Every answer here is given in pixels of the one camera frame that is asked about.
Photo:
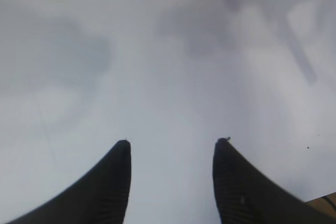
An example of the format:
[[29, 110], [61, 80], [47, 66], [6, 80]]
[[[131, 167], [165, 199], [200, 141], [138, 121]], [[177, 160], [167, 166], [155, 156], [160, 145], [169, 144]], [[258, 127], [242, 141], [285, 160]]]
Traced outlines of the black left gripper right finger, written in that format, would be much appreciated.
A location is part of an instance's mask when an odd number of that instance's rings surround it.
[[215, 144], [212, 176], [221, 223], [335, 223], [272, 182], [227, 138]]

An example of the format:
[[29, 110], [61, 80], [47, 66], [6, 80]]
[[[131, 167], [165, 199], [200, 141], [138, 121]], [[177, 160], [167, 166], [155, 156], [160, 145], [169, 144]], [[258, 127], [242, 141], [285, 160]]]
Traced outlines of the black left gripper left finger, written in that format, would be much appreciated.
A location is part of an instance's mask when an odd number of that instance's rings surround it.
[[83, 177], [12, 223], [123, 223], [131, 185], [131, 144], [118, 141]]

